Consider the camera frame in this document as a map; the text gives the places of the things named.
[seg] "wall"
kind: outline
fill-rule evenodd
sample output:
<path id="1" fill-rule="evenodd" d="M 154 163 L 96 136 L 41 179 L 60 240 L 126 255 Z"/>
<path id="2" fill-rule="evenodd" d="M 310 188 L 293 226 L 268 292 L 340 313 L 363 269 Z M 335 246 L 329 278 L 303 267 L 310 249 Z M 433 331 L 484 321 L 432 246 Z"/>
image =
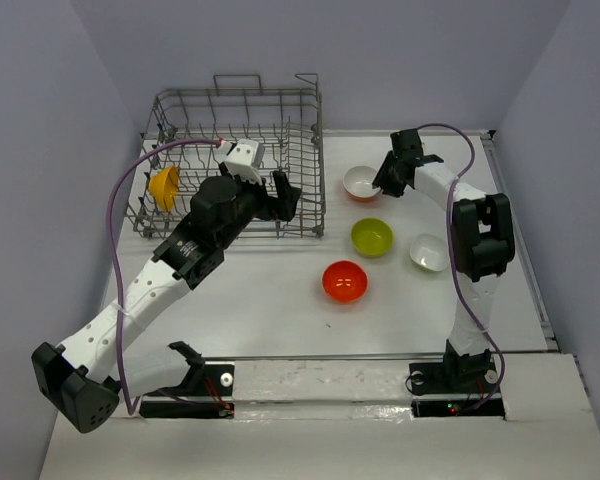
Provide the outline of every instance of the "wall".
<path id="1" fill-rule="evenodd" d="M 71 0 L 136 125 L 212 73 L 320 74 L 328 128 L 499 122 L 568 0 Z"/>
<path id="2" fill-rule="evenodd" d="M 600 426 L 600 0 L 574 0 L 496 135 L 560 345 Z"/>
<path id="3" fill-rule="evenodd" d="M 104 211 L 137 131 L 65 0 L 0 0 L 0 479 L 38 478 L 55 418 L 30 355 L 93 316 Z"/>

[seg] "metal dish rack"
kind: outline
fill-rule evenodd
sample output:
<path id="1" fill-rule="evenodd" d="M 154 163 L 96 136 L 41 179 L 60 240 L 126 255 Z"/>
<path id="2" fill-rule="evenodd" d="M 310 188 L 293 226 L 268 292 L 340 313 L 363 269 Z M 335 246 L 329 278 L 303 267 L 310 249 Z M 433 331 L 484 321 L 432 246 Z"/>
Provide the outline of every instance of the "metal dish rack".
<path id="1" fill-rule="evenodd" d="M 261 174 L 275 194 L 272 173 L 284 170 L 302 189 L 291 222 L 254 220 L 241 237 L 321 237 L 326 210 L 322 99 L 317 74 L 296 74 L 296 85 L 264 87 L 260 75 L 214 75 L 213 87 L 168 89 L 158 94 L 142 134 L 142 153 L 173 140 L 203 137 L 249 138 L 265 144 Z M 189 200 L 202 181 L 219 175 L 222 155 L 208 146 L 186 145 L 162 152 L 149 161 L 142 196 L 130 198 L 125 217 L 145 238 L 165 238 L 189 212 Z M 171 212 L 155 203 L 149 178 L 176 166 L 180 184 Z"/>

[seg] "white bowl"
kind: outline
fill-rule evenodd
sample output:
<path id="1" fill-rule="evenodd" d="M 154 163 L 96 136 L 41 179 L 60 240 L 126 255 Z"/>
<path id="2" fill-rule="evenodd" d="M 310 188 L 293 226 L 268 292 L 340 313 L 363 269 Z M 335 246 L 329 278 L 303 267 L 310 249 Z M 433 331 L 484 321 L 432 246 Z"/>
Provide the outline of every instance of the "white bowl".
<path id="1" fill-rule="evenodd" d="M 379 188 L 373 188 L 372 182 L 378 172 L 366 166 L 353 167 L 347 170 L 342 178 L 344 189 L 354 200 L 368 202 L 378 193 Z"/>
<path id="2" fill-rule="evenodd" d="M 428 233 L 418 235 L 409 248 L 411 260 L 431 272 L 441 272 L 449 266 L 447 243 Z"/>

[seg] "green bowl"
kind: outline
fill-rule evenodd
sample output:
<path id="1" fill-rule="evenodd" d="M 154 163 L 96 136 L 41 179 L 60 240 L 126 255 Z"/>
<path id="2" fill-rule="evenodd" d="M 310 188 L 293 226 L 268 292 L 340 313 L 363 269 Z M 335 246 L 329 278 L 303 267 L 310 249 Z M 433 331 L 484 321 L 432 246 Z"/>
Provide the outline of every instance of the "green bowl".
<path id="1" fill-rule="evenodd" d="M 363 257 L 381 257 L 393 244 L 393 232 L 378 218 L 363 218 L 351 229 L 351 241 Z"/>

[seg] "rack handle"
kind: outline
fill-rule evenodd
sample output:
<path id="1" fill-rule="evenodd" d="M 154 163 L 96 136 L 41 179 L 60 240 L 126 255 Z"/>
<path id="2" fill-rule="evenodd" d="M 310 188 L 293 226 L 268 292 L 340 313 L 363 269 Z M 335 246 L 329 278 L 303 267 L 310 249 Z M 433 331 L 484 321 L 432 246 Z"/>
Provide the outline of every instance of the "rack handle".
<path id="1" fill-rule="evenodd" d="M 216 95 L 220 96 L 220 89 L 222 89 L 222 88 L 238 89 L 238 90 L 245 88 L 245 87 L 222 87 L 219 82 L 222 82 L 222 80 L 226 80 L 227 78 L 250 78 L 257 83 L 260 93 L 261 94 L 263 93 L 262 78 L 257 73 L 247 73 L 247 74 L 229 73 L 229 74 L 220 74 L 220 75 L 213 76 L 213 85 L 216 88 Z"/>

